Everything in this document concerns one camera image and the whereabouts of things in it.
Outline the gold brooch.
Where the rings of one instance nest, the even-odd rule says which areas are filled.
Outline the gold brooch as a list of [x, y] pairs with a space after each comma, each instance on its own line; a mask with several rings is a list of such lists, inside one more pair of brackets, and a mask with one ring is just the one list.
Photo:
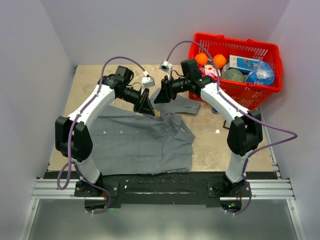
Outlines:
[[160, 117], [161, 116], [161, 112], [159, 110], [154, 110], [154, 114], [156, 117]]

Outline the grey button-up shirt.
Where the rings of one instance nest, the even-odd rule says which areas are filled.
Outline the grey button-up shirt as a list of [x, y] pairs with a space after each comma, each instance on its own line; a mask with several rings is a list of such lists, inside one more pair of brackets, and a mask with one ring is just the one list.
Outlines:
[[188, 172], [195, 135], [182, 114], [197, 115], [201, 104], [178, 95], [169, 103], [153, 103], [158, 116], [138, 115], [108, 105], [89, 132], [91, 156], [102, 175]]

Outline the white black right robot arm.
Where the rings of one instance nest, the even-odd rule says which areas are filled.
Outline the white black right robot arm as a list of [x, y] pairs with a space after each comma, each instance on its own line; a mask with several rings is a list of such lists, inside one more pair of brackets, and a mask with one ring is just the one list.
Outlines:
[[222, 181], [213, 186], [213, 191], [220, 197], [233, 197], [245, 184], [249, 155], [263, 140], [262, 126], [259, 124], [261, 113], [248, 110], [223, 90], [219, 90], [213, 77], [202, 74], [195, 59], [184, 60], [180, 65], [183, 76], [174, 79], [172, 64], [166, 60], [160, 64], [159, 69], [166, 76], [161, 80], [161, 88], [154, 103], [169, 103], [176, 99], [178, 93], [189, 91], [222, 114], [229, 124], [227, 145], [231, 157]]

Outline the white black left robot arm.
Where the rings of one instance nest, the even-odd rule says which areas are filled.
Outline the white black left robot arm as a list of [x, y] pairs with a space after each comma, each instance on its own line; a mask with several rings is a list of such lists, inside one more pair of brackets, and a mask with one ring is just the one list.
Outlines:
[[135, 113], [155, 114], [149, 100], [149, 88], [155, 85], [155, 80], [146, 70], [143, 74], [140, 90], [130, 85], [134, 73], [127, 67], [118, 66], [115, 73], [108, 76], [102, 74], [91, 95], [74, 112], [55, 121], [55, 149], [68, 159], [67, 167], [74, 165], [79, 171], [82, 180], [87, 182], [86, 191], [92, 196], [99, 196], [104, 184], [98, 180], [101, 172], [93, 161], [90, 128], [115, 99], [132, 104]]

